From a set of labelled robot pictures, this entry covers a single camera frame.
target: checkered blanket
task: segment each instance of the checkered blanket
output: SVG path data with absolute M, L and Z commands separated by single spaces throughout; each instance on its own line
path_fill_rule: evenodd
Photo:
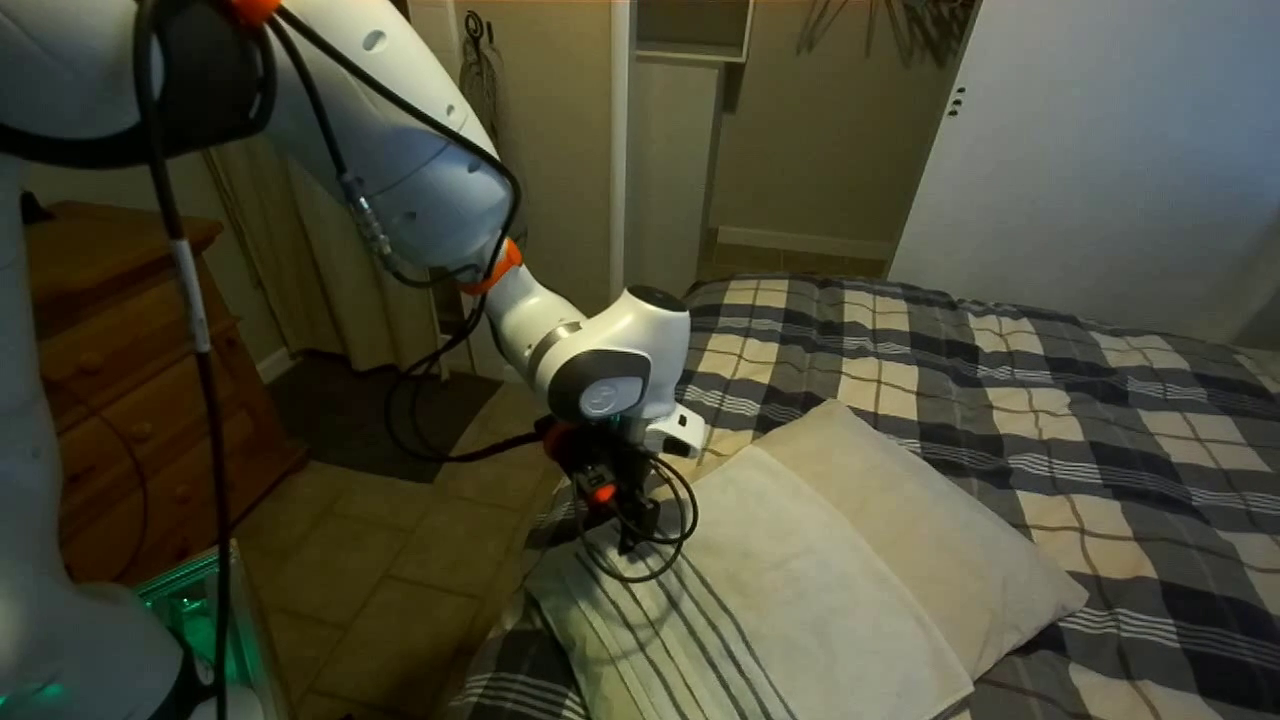
M 1089 590 L 972 717 L 1280 714 L 1280 396 L 1226 348 L 855 279 L 715 279 L 689 305 L 702 466 L 834 396 Z M 456 714 L 585 704 L 522 610 Z

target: white pillow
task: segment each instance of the white pillow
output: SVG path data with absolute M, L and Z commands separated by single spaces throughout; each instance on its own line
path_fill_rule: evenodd
M 972 679 L 1089 599 L 1035 545 L 845 403 L 826 402 L 754 448 L 855 525 Z

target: orange ring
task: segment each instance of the orange ring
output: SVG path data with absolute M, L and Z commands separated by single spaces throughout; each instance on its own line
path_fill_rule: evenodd
M 232 6 L 232 15 L 248 30 L 265 30 L 279 12 L 279 0 L 229 0 L 229 6 Z
M 522 253 L 520 253 L 520 245 L 508 236 L 502 239 L 502 247 L 498 247 L 498 258 L 495 258 L 495 263 L 490 263 L 490 272 L 479 279 L 479 286 L 462 286 L 462 291 L 467 295 L 484 295 L 484 291 L 490 291 L 490 286 L 495 279 L 502 279 L 512 267 L 520 267 L 522 263 Z

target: white door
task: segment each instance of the white door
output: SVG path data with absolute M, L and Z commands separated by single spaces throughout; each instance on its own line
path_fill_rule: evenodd
M 947 109 L 891 279 L 1205 339 L 1276 295 L 1276 0 L 985 0 Z

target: wooden floor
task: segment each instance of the wooden floor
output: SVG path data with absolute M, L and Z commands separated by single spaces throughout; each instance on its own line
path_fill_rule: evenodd
M 754 275 L 754 272 L 808 272 L 808 275 L 885 279 L 889 262 L 808 258 L 808 253 L 771 253 L 771 247 L 743 247 L 743 245 L 710 245 L 701 258 L 701 279 Z

